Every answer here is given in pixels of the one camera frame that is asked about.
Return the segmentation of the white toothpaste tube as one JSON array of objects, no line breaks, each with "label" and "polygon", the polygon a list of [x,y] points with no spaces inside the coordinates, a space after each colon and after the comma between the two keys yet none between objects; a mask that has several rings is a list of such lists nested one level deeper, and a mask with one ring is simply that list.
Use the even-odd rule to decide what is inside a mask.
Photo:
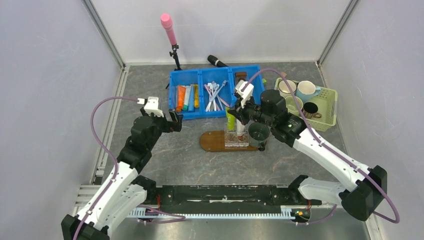
[{"label": "white toothpaste tube", "polygon": [[242,137],[246,134],[245,125],[240,120],[236,120],[236,135]]}]

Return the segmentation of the green toothpaste tube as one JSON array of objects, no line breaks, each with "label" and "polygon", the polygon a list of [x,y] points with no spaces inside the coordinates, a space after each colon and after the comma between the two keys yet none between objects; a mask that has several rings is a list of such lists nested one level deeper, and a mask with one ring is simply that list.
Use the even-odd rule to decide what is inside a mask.
[{"label": "green toothpaste tube", "polygon": [[228,131],[234,131],[236,128],[236,118],[229,113],[229,110],[229,107],[225,108],[225,114],[227,119],[226,127]]}]

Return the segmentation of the clear acrylic toothbrush holder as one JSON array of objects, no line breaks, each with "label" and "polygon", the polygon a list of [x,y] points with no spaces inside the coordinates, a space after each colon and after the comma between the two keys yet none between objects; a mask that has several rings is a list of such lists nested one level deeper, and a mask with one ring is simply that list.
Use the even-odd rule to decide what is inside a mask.
[{"label": "clear acrylic toothbrush holder", "polygon": [[226,150],[246,149],[249,146],[249,135],[246,131],[244,136],[238,137],[236,134],[236,126],[234,130],[224,130],[224,148]]}]

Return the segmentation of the light blue toothbrush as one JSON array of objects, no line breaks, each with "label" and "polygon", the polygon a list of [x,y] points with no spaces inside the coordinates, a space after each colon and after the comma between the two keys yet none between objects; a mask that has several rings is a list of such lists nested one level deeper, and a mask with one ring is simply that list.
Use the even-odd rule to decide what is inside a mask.
[{"label": "light blue toothbrush", "polygon": [[222,89],[226,86],[227,80],[224,80],[223,83],[213,92],[213,95],[211,96],[210,100],[216,105],[216,99],[220,105],[220,109],[223,110],[223,105],[217,98],[217,96],[220,96],[220,92]]}]

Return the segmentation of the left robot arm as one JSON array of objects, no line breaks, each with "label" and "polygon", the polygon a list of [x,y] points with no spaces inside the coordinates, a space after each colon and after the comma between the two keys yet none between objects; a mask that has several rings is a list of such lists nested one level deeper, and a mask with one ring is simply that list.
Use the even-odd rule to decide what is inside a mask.
[{"label": "left robot arm", "polygon": [[167,120],[160,110],[140,111],[106,181],[76,215],[62,220],[65,240],[109,240],[134,208],[156,200],[155,181],[140,173],[161,135],[181,131],[183,115],[170,110]]}]

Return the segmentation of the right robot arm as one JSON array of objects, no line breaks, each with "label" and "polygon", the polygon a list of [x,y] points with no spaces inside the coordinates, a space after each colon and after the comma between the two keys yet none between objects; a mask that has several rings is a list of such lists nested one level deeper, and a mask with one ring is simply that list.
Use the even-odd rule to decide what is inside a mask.
[{"label": "right robot arm", "polygon": [[388,174],[379,165],[369,167],[346,155],[325,141],[305,121],[288,112],[285,99],[277,90],[265,90],[260,104],[249,93],[237,90],[235,105],[229,113],[243,125],[249,121],[270,128],[274,137],[289,147],[306,154],[336,179],[336,182],[300,175],[291,184],[289,199],[295,204],[319,200],[341,205],[352,217],[366,221],[383,201],[387,192]]}]

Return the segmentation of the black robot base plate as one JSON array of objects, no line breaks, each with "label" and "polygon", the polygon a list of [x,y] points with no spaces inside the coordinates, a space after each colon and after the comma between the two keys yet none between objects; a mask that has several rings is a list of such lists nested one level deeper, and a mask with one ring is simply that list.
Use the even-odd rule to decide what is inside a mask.
[{"label": "black robot base plate", "polygon": [[277,214],[281,207],[320,206],[288,185],[158,185],[149,188],[144,206],[186,214]]}]

